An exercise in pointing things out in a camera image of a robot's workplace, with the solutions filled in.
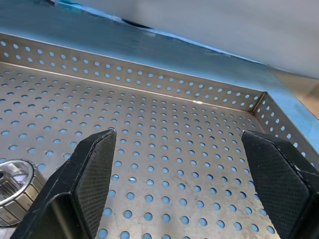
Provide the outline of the silver metal cylindrical part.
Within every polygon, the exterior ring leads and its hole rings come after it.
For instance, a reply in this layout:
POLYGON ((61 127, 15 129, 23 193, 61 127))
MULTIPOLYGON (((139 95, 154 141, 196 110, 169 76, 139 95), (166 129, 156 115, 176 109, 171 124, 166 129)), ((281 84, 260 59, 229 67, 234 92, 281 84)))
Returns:
POLYGON ((45 183, 42 174, 28 160, 0 162, 0 227, 20 223, 45 183))

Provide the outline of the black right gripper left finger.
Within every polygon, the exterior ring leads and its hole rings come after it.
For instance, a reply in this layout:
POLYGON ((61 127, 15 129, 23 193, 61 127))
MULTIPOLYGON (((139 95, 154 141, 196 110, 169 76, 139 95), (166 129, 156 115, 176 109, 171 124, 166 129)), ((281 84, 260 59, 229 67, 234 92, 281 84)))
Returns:
POLYGON ((47 180, 11 239, 94 239, 107 200, 117 133, 83 139, 47 180))

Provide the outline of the perforated metal tray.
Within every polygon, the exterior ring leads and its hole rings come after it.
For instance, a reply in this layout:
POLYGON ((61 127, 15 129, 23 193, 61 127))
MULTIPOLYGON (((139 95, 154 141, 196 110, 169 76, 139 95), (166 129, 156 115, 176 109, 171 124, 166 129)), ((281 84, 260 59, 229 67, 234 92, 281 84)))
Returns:
POLYGON ((279 239, 240 134, 319 151, 266 92, 0 33, 0 160, 49 177, 91 134, 117 132, 105 239, 279 239))

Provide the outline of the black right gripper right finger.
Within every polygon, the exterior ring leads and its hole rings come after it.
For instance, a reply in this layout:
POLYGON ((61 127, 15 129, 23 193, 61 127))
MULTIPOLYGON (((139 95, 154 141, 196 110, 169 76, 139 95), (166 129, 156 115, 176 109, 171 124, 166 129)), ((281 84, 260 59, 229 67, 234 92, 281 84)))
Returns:
POLYGON ((288 141, 241 134, 257 195, 280 239, 319 239, 319 171, 288 141))

